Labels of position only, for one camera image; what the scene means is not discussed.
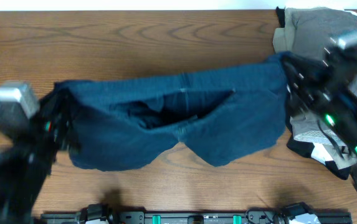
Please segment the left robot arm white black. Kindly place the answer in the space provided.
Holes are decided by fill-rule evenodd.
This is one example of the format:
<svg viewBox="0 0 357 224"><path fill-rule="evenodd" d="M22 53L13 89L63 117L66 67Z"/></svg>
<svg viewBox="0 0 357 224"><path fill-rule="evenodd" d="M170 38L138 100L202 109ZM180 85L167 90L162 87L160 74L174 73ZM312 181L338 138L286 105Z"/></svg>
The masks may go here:
<svg viewBox="0 0 357 224"><path fill-rule="evenodd" d="M0 152L0 224L40 223L32 216L57 152L75 149L69 139L70 96L48 94L26 115L21 101L0 100L0 132L12 146Z"/></svg>

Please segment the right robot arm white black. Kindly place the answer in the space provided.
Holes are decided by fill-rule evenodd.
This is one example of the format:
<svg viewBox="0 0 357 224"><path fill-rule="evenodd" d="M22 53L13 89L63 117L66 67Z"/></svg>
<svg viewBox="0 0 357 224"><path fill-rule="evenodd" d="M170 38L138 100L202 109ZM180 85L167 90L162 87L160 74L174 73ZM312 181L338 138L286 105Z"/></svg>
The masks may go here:
<svg viewBox="0 0 357 224"><path fill-rule="evenodd" d="M281 62L291 94L290 114L314 113L357 158L357 97L348 88L357 74L357 56L331 52L321 63L287 54ZM357 191L357 164L351 176Z"/></svg>

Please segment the navy blue shorts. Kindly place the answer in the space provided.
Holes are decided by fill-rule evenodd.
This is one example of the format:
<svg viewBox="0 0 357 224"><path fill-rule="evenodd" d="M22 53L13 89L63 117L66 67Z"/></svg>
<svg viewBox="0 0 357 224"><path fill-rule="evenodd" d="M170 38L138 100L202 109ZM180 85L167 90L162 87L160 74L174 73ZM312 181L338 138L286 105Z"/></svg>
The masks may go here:
<svg viewBox="0 0 357 224"><path fill-rule="evenodd" d="M212 166L272 147L285 129L287 81L275 54L255 64L119 81L69 80L81 169L139 169L183 143Z"/></svg>

